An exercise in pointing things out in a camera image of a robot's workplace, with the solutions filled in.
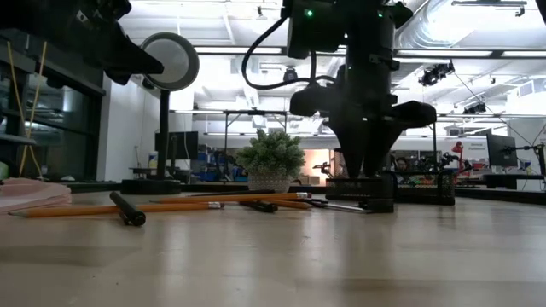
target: desk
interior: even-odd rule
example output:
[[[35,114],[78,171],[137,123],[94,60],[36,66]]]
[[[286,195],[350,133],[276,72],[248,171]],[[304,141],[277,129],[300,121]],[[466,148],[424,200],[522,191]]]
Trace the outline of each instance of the desk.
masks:
[[[526,174],[487,174],[484,175],[484,181],[487,188],[503,187],[508,189],[518,189],[518,180],[544,180],[541,175]]]
[[[144,204],[157,196],[127,198]],[[108,193],[73,199],[77,206],[112,205]],[[114,214],[0,216],[2,306],[543,307],[546,301],[546,211],[539,206],[458,199],[455,208],[398,206],[385,215],[226,206],[146,218],[137,228]]]

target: pink notebook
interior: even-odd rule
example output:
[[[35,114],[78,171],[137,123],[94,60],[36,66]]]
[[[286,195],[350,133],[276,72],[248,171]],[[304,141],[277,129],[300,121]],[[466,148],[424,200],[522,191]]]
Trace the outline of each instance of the pink notebook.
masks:
[[[70,188],[25,178],[12,178],[0,186],[0,214],[33,207],[69,206]]]

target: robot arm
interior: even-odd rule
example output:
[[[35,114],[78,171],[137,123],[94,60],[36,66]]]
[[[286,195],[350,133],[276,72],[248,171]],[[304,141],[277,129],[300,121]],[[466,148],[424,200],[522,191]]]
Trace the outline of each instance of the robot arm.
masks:
[[[127,84],[134,73],[163,72],[163,65],[136,46],[118,23],[131,11],[128,0],[18,0],[4,5],[0,29],[16,28],[80,54],[116,83]]]

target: person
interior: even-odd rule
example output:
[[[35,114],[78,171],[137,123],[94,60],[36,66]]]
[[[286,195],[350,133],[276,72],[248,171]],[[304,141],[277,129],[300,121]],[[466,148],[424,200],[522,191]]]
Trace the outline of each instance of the person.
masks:
[[[404,157],[400,157],[396,159],[396,170],[397,171],[408,171],[410,164],[408,163],[408,160]]]

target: potted plant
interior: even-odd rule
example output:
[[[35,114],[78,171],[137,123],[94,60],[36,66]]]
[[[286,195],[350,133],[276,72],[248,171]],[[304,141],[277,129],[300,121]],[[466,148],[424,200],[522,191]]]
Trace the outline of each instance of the potted plant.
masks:
[[[299,149],[299,138],[285,132],[267,135],[258,130],[258,138],[250,140],[250,147],[237,154],[237,163],[248,172],[248,188],[273,189],[286,193],[290,182],[305,165],[304,151]]]

